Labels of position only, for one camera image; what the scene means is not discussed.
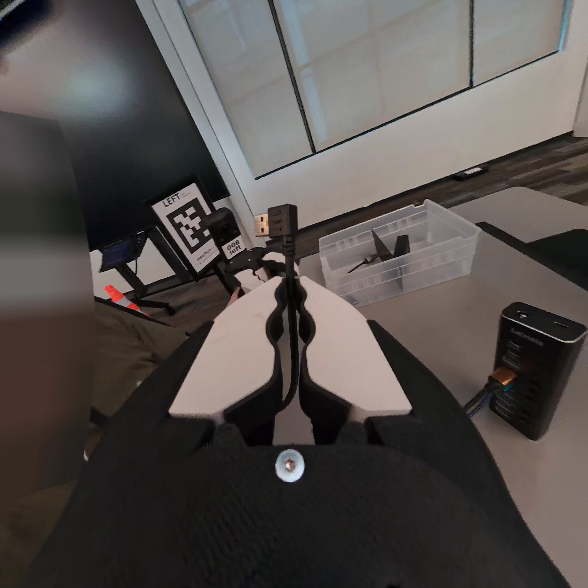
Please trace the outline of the black framed tag sign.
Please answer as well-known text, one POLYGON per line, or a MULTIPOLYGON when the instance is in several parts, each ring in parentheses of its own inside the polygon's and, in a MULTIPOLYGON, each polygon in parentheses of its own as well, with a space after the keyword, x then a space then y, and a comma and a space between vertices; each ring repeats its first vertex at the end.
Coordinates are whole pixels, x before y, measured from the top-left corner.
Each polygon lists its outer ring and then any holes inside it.
POLYGON ((225 290, 229 291, 222 273, 221 253, 207 227, 207 218, 216 209, 197 176, 188 177, 163 194, 145 200, 143 204, 152 223, 132 232, 138 233, 141 239, 138 260, 106 271, 115 271, 128 284, 127 298, 142 311, 148 308, 161 309, 168 316, 174 316, 177 309, 171 304, 149 300, 148 297, 212 276, 216 276, 225 290), (171 276, 150 284, 145 283, 138 273, 138 261, 147 243, 151 243, 172 271, 171 276))

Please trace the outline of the large frosted glass window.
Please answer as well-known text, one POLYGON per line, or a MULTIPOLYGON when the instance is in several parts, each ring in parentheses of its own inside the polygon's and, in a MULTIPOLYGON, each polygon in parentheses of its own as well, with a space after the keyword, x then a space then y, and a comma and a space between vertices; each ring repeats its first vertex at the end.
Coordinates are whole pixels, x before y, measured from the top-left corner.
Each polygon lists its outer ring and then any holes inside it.
POLYGON ((180 1, 255 178, 563 47, 569 1, 180 1))

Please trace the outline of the clear plastic bin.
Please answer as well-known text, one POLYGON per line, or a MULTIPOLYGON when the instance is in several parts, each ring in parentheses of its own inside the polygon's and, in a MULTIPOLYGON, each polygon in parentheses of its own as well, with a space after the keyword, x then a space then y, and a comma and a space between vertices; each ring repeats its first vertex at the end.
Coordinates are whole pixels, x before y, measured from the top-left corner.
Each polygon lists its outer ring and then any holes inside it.
POLYGON ((355 307, 467 276, 481 229, 425 200, 319 239, 328 290, 355 307), (364 258, 381 261, 347 274, 364 258))

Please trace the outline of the small black monitor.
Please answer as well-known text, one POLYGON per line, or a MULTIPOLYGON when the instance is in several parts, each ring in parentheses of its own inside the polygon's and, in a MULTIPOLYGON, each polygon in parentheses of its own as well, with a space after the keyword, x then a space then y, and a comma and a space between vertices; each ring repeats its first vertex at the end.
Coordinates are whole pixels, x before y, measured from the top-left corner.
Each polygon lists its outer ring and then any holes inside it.
POLYGON ((141 254, 141 239, 138 233, 132 233, 98 248, 101 253, 99 273, 104 273, 119 266, 138 260, 141 254))

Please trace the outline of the large black display panel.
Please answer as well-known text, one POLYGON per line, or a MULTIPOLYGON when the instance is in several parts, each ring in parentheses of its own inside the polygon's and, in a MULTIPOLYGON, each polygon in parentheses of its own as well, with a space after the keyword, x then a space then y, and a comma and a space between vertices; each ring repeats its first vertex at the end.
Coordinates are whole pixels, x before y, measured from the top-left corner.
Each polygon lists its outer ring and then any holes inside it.
POLYGON ((196 177, 230 195, 135 1, 21 1, 1 17, 1 110, 59 122, 89 250, 196 177))

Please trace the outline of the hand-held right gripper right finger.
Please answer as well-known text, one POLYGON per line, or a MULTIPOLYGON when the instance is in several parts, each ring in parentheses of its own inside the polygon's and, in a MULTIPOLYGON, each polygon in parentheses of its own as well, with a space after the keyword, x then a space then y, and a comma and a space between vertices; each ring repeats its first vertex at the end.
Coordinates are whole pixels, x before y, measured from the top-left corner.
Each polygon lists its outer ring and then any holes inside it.
POLYGON ((308 322, 300 400, 334 400, 344 422, 408 415, 411 403, 364 315, 307 276, 299 286, 300 319, 308 322))

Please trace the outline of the black usb hub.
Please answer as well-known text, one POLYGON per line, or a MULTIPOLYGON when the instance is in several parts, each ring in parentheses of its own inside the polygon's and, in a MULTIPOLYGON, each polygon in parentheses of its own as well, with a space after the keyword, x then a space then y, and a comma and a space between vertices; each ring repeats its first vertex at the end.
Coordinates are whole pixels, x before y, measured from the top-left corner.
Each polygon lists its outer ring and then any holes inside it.
POLYGON ((581 323, 522 302, 504 308, 495 369, 514 379, 495 392, 489 408, 529 440, 548 431, 587 336, 581 323))

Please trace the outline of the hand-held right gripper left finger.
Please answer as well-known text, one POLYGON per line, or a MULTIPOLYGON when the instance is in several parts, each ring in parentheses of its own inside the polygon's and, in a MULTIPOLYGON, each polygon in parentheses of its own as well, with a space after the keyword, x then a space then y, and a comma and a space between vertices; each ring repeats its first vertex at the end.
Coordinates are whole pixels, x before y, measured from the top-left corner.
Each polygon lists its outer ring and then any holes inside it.
POLYGON ((278 408, 283 395, 278 342, 285 307, 285 280, 277 276, 226 307, 214 320, 169 414, 227 422, 255 394, 266 391, 278 408))

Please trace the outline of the orange traffic cone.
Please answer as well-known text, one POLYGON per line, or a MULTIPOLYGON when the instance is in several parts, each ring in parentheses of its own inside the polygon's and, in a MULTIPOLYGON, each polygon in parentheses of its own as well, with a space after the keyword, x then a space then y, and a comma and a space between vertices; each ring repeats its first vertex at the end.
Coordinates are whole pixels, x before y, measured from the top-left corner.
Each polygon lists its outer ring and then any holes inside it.
POLYGON ((144 313, 141 308, 129 298, 127 298, 122 292, 117 290, 113 285, 107 285, 104 287, 104 291, 107 294, 105 302, 113 308, 126 312, 132 316, 143 319, 150 319, 150 315, 144 313))

